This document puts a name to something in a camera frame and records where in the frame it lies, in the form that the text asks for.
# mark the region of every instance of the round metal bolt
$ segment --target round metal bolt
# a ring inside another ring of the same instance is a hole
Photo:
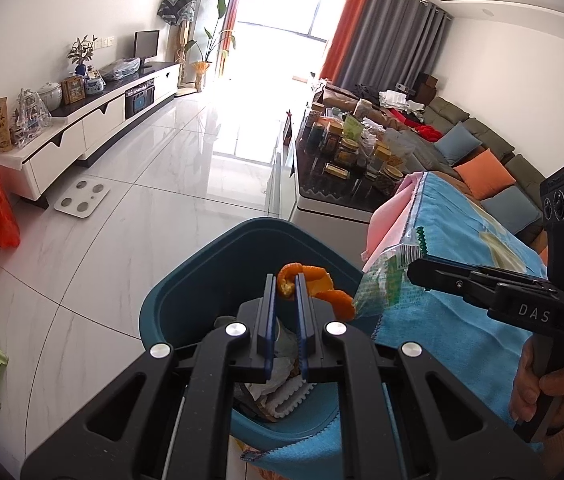
[[[153,345],[151,347],[151,355],[156,359],[162,359],[171,353],[171,348],[166,343],[158,343],[157,345]]]
[[[231,337],[237,337],[246,332],[246,325],[242,323],[230,323],[226,326],[225,330]]]
[[[402,352],[409,357],[419,357],[422,354],[422,347],[417,343],[404,343]]]
[[[347,331],[347,326],[339,321],[331,321],[326,325],[326,331],[331,335],[342,335]]]

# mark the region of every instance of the blue pillow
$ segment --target blue pillow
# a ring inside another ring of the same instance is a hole
[[[474,137],[462,123],[457,123],[444,137],[434,143],[434,146],[444,155],[448,163],[454,166],[475,148],[481,146],[481,143],[481,140]]]
[[[517,186],[507,187],[494,197],[482,200],[481,205],[514,235],[542,218],[537,206]]]

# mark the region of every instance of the trash can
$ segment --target trash can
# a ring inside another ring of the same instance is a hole
[[[290,262],[324,267],[335,288],[355,295],[362,271],[299,227],[276,218],[247,220],[199,250],[161,280],[143,302],[140,336],[146,349],[158,342],[174,347],[196,343],[218,316],[235,316],[245,301],[260,298],[268,273]],[[277,316],[297,330],[294,301],[278,301]],[[371,334],[377,317],[352,322]],[[279,422],[231,414],[231,434],[258,450],[293,444],[325,428],[337,414],[337,384],[317,384]]]

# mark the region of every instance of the tile floor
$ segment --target tile floor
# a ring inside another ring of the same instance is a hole
[[[267,215],[285,109],[220,85],[177,98],[48,190],[54,204],[80,174],[110,180],[87,219],[15,205],[22,242],[0,250],[0,348],[10,357],[0,461],[15,478],[28,453],[143,351],[149,290],[223,232]],[[247,476],[258,478],[232,441],[227,478]]]

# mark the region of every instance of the black countertop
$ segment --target black countertop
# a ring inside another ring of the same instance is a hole
[[[99,99],[100,97],[108,93],[111,93],[112,91],[117,90],[118,88],[123,87],[124,85],[128,85],[133,81],[137,81],[138,79],[146,75],[151,75],[155,72],[158,72],[159,70],[168,68],[170,66],[175,66],[176,63],[170,63],[166,61],[152,61],[150,62],[150,65],[151,67],[149,68],[141,68],[138,72],[123,77],[121,79],[118,79],[117,81],[111,81],[111,82],[106,81],[107,85],[104,87],[104,92],[100,92],[99,94],[95,94],[95,95],[87,95],[85,99],[76,101],[75,103],[70,105],[62,105],[56,110],[53,110],[51,112],[51,115],[53,117],[68,117],[69,115],[74,114],[80,108],[86,106],[89,103],[94,102],[96,99]]]
[[[297,179],[300,194],[311,200],[327,202],[373,213],[389,199],[372,186],[363,175],[349,172],[348,179],[324,172],[332,157],[322,156],[319,150],[306,146],[308,129],[295,144]]]

